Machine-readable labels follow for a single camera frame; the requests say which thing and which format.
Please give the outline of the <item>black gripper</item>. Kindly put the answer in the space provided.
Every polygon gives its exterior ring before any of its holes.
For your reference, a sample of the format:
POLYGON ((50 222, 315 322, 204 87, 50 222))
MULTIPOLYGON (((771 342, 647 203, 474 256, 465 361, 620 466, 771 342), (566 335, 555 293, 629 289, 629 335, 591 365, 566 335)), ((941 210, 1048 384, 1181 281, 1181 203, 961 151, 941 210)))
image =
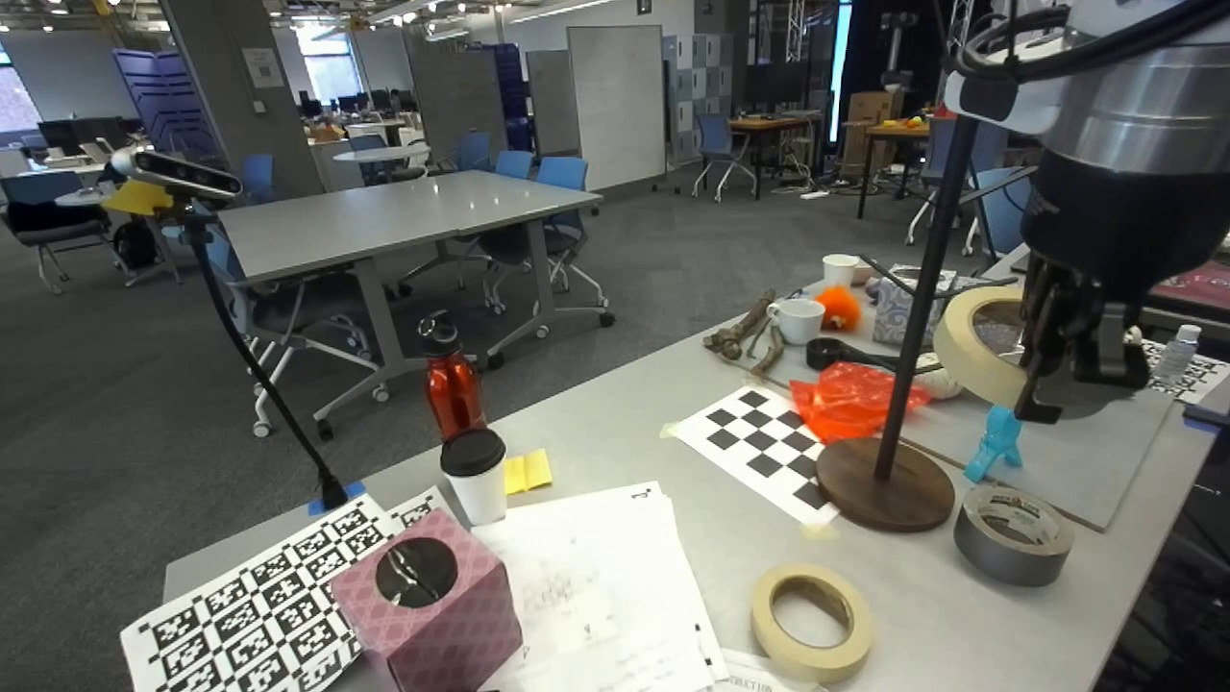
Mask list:
POLYGON ((1021 228, 1021 390, 1015 416, 1092 416, 1148 384, 1126 330, 1146 294, 1198 267, 1230 228, 1228 171, 1116 171, 1044 153, 1021 228))

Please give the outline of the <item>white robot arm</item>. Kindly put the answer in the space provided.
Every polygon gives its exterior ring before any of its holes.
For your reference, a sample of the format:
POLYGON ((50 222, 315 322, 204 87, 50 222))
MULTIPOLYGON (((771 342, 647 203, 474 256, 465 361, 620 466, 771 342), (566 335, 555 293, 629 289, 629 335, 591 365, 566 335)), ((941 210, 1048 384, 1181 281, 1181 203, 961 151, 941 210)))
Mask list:
POLYGON ((1011 10, 953 49, 947 102, 1039 140, 1015 416, 1130 398, 1146 294, 1230 228, 1230 0, 1011 10))

